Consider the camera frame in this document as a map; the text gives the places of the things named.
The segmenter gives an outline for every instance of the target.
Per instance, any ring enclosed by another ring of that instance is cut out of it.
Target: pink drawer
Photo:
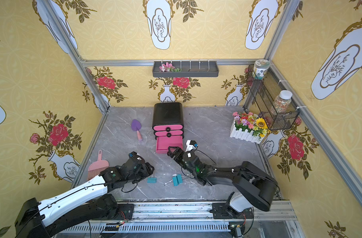
[[[181,130],[183,126],[181,124],[174,124],[174,125],[158,125],[154,126],[153,130],[155,131],[176,131]]]
[[[181,136],[182,133],[184,133],[183,131],[156,131],[155,132],[155,136],[168,136],[168,133],[171,136]]]
[[[178,146],[182,148],[182,136],[160,136],[156,142],[156,153],[166,154],[169,146]]]

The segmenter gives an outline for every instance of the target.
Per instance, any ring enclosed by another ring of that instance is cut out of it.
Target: pink dustpan
[[[98,174],[100,174],[100,172],[107,169],[108,167],[109,167],[108,161],[102,159],[102,150],[99,150],[99,152],[98,152],[98,161],[92,163],[88,167],[87,181],[89,181],[93,177],[97,176]]]

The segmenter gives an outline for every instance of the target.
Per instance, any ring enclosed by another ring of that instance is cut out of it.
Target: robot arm
[[[169,147],[168,156],[193,174],[194,179],[202,186],[216,184],[234,186],[254,207],[262,211],[270,210],[277,190],[275,179],[248,161],[232,168],[204,164],[194,153],[197,146],[194,140],[188,140],[185,152],[180,147]]]
[[[113,218],[118,206],[113,196],[107,193],[122,188],[128,182],[138,183],[153,171],[153,166],[136,152],[131,152],[122,166],[109,167],[78,187],[41,202],[32,198],[24,203],[17,216],[16,238],[49,238],[90,219]],[[82,205],[99,196],[102,197]]]

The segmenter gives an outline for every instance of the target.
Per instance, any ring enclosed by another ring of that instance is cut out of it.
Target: sunflower
[[[265,123],[264,119],[263,118],[258,118],[256,120],[256,124],[259,126],[260,129],[267,129],[267,124]]]

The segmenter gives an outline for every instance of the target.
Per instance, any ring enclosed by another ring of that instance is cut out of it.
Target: black wire mesh basket
[[[290,129],[300,113],[296,109],[296,104],[292,100],[286,112],[277,112],[274,107],[274,99],[285,88],[270,69],[262,80],[253,78],[253,68],[254,65],[249,66],[246,82],[259,107],[259,117],[264,118],[268,129],[271,131]]]

